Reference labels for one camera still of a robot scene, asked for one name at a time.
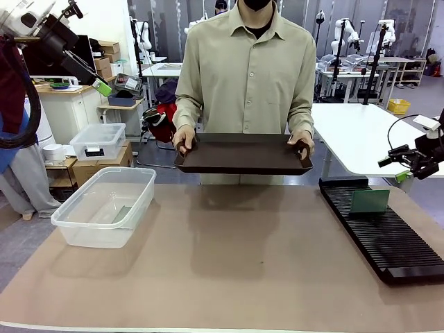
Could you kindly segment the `black computer monitor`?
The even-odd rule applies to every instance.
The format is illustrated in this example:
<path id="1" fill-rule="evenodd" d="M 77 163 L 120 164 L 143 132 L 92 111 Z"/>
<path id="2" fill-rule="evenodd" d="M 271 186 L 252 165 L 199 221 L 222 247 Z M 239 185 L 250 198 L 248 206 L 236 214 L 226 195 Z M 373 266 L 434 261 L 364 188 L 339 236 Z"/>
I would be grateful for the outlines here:
<path id="1" fill-rule="evenodd" d="M 71 52 L 88 64 L 90 68 L 96 69 L 87 35 L 79 35 L 79 40 Z M 30 76 L 72 76 L 70 72 L 57 65 L 49 57 L 38 53 L 35 43 L 24 47 L 22 55 Z"/>

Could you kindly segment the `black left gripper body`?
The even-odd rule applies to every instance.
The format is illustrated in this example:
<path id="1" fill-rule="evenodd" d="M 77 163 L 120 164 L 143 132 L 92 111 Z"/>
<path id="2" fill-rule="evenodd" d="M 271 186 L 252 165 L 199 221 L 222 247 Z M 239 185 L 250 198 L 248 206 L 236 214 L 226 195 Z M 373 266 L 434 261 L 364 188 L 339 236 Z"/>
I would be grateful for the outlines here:
<path id="1" fill-rule="evenodd" d="M 73 49 L 79 37 L 52 14 L 42 22 L 37 32 L 38 57 L 48 66 L 59 65 L 65 58 L 65 51 Z"/>

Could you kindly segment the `dark brown serving tray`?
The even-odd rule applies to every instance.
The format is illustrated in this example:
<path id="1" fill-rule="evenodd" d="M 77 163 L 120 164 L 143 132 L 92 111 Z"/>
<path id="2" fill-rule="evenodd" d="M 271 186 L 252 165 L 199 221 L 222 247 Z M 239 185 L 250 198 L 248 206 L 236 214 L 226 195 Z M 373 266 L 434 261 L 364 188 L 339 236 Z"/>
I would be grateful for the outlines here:
<path id="1" fill-rule="evenodd" d="M 309 146 L 279 134 L 198 133 L 192 149 L 177 147 L 174 165 L 184 173 L 301 176 L 313 168 Z"/>

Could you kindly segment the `black tripod stand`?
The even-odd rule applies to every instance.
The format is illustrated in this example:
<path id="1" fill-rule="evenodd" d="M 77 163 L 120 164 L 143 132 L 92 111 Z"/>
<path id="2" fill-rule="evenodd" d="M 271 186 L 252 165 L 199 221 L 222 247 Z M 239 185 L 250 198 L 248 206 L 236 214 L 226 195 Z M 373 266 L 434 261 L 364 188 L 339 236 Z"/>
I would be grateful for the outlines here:
<path id="1" fill-rule="evenodd" d="M 368 105 L 368 100 L 370 97 L 370 93 L 372 90 L 372 85 L 373 85 L 373 80 L 375 78 L 375 74 L 377 71 L 377 66 L 378 66 L 378 62 L 380 59 L 380 51 L 382 50 L 382 45 L 384 42 L 384 37 L 386 35 L 386 32 L 389 28 L 389 24 L 385 21 L 385 20 L 380 20 L 378 22 L 378 24 L 381 26 L 380 32 L 379 32 L 379 42 L 377 44 L 377 49 L 375 51 L 375 54 L 373 56 L 373 64 L 371 67 L 371 72 L 370 72 L 370 76 L 368 78 L 368 84 L 367 84 L 367 88 L 366 88 L 366 93 L 364 95 L 364 101 L 363 101 L 363 105 Z"/>
<path id="2" fill-rule="evenodd" d="M 337 20 L 335 23 L 334 41 L 331 43 L 333 54 L 336 56 L 334 61 L 334 71 L 331 81 L 330 98 L 334 103 L 339 103 L 340 99 L 336 97 L 336 84 L 339 75 L 339 65 L 341 64 L 340 55 L 343 44 L 343 37 L 348 23 L 348 18 Z"/>

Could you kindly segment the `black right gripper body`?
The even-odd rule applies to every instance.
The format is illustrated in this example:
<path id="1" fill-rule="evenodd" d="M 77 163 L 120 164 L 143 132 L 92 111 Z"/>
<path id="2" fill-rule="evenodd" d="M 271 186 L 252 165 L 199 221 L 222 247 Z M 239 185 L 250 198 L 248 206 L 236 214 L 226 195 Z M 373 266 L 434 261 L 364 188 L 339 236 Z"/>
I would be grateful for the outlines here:
<path id="1" fill-rule="evenodd" d="M 424 180 L 439 171 L 444 162 L 444 139 L 430 139 L 423 135 L 415 139 L 416 152 L 411 161 L 411 172 L 419 180 Z"/>

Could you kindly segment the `white background table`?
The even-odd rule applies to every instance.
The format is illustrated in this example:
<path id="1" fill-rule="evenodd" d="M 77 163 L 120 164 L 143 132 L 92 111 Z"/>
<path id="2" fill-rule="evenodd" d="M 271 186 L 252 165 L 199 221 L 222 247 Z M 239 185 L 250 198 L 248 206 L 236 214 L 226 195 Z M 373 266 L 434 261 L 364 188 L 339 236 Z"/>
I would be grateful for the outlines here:
<path id="1" fill-rule="evenodd" d="M 143 77 L 152 78 L 178 78 L 182 69 L 182 63 L 159 62 L 142 70 Z"/>

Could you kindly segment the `white cabinet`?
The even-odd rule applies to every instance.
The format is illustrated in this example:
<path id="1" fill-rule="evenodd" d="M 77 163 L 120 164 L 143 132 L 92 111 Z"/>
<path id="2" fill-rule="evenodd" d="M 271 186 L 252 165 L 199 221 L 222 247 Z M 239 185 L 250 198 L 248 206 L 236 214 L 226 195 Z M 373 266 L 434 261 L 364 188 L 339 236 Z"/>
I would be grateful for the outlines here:
<path id="1" fill-rule="evenodd" d="M 85 126 L 101 122 L 98 107 L 105 97 L 94 88 L 57 92 L 50 85 L 38 85 L 36 89 L 57 144 L 68 144 Z"/>

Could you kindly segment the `red and black bag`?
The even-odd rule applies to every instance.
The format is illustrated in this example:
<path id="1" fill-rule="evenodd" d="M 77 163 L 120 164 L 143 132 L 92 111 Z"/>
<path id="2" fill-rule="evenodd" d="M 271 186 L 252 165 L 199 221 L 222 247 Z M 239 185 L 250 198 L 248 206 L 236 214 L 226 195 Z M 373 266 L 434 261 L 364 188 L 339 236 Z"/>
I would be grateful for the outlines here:
<path id="1" fill-rule="evenodd" d="M 177 110 L 175 103 L 161 103 L 143 113 L 142 129 L 148 130 L 157 141 L 172 142 L 176 127 L 173 116 Z"/>

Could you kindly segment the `clear lidded storage box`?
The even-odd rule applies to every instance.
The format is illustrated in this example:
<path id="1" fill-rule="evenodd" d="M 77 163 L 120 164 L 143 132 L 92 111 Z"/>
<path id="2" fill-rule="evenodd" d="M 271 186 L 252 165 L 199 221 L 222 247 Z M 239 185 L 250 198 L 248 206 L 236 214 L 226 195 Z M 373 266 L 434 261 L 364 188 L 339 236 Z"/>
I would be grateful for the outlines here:
<path id="1" fill-rule="evenodd" d="M 77 160 L 114 160 L 125 143 L 124 123 L 87 125 L 71 141 Z"/>

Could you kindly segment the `small wooden side table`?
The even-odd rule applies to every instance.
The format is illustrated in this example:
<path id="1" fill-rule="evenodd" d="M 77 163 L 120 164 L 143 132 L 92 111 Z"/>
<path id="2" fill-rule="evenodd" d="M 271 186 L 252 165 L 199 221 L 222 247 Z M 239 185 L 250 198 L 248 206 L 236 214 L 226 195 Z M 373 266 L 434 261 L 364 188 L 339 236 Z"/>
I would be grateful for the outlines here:
<path id="1" fill-rule="evenodd" d="M 145 99 L 138 99 L 131 106 L 114 106 L 108 102 L 97 106 L 96 110 L 100 114 L 102 123 L 125 123 L 126 137 L 136 142 L 142 133 L 142 114 L 146 110 Z"/>

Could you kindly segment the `person's left hand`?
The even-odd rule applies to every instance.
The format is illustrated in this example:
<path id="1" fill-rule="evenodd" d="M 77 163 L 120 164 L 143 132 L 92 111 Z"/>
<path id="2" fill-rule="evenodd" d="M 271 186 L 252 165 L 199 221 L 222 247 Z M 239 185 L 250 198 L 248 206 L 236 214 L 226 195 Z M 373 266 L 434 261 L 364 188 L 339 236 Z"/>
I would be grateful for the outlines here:
<path id="1" fill-rule="evenodd" d="M 287 142 L 288 145 L 294 146 L 297 145 L 298 142 L 303 142 L 309 148 L 303 148 L 300 152 L 301 159 L 305 159 L 309 157 L 314 152 L 315 143 L 313 141 L 312 135 L 309 131 L 306 130 L 294 130 Z"/>

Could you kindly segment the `person's right forearm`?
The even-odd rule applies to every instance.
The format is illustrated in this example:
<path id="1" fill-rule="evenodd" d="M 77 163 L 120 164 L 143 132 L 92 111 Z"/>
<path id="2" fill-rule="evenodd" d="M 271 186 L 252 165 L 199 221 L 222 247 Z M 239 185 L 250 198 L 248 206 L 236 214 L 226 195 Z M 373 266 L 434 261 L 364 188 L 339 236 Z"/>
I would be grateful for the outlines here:
<path id="1" fill-rule="evenodd" d="M 183 126 L 196 127 L 196 123 L 201 114 L 203 100 L 198 97 L 188 95 L 178 95 L 176 99 L 176 112 L 173 116 L 173 124 L 176 130 Z"/>

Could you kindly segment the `yellow plastic basket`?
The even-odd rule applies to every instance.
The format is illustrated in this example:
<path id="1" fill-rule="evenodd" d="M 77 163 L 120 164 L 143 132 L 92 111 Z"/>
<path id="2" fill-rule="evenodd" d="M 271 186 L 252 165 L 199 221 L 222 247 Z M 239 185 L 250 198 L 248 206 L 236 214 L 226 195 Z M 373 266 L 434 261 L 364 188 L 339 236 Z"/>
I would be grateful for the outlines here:
<path id="1" fill-rule="evenodd" d="M 411 103 L 404 99 L 390 99 L 387 110 L 396 115 L 405 115 L 410 106 Z"/>

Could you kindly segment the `white cylindrical device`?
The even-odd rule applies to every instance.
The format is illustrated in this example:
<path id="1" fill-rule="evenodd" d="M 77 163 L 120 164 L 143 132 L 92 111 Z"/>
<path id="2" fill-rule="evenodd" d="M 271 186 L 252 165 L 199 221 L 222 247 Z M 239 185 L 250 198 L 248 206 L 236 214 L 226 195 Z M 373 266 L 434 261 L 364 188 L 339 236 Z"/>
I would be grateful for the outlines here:
<path id="1" fill-rule="evenodd" d="M 61 162 L 66 160 L 66 151 L 61 144 L 48 144 L 42 148 L 42 154 L 46 162 Z"/>

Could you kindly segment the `green perforated PCB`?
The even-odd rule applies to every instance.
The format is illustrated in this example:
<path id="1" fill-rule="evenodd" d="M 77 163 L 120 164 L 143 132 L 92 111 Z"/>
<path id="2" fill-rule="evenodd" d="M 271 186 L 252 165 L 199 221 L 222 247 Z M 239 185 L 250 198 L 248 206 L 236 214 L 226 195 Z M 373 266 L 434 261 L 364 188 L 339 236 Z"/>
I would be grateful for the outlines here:
<path id="1" fill-rule="evenodd" d="M 113 219 L 113 223 L 118 223 L 121 220 L 123 220 L 126 215 L 129 213 L 129 211 L 131 210 L 131 206 L 126 206 L 124 205 L 117 213 L 117 215 L 115 216 L 115 218 Z"/>
<path id="2" fill-rule="evenodd" d="M 354 190 L 351 196 L 350 213 L 382 213 L 389 203 L 390 191 L 387 189 Z"/>

